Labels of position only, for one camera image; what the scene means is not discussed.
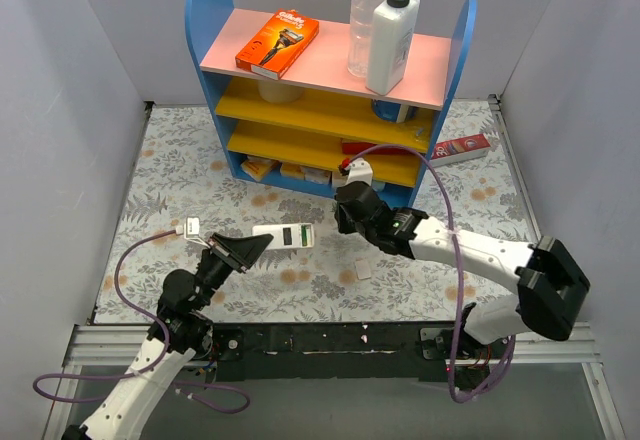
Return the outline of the white remote control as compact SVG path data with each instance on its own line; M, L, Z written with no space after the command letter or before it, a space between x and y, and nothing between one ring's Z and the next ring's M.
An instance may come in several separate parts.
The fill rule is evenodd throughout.
M271 234L274 239L267 247L269 250L298 250L314 247L315 235L313 229L313 244L311 247L303 247L301 244L301 226L313 225L310 223L256 225L252 227L252 235Z

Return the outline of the white remote battery cover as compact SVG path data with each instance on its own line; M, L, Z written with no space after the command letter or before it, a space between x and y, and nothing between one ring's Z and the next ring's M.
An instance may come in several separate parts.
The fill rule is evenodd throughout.
M372 277L372 270L368 261L364 259L358 259L354 262L354 267L356 276L360 281L367 280Z

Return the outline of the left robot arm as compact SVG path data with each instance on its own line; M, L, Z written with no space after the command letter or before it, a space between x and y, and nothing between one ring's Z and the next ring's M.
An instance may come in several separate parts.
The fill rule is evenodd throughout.
M167 274L153 324L131 365L94 413L68 426L62 437L138 439L177 374L212 350L212 323L200 311L232 273L247 272L272 241L269 233L244 238L214 234L204 242L195 272Z

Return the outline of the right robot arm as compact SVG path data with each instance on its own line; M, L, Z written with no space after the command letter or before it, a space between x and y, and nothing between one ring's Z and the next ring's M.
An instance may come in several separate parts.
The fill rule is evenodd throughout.
M488 344L525 332L569 339L590 283L560 240L544 236L530 244L452 232L422 211L389 207L362 181L338 188L335 200L340 232L358 233L389 255L462 266L507 290L494 301L464 308L462 326L452 333L460 355L475 357Z

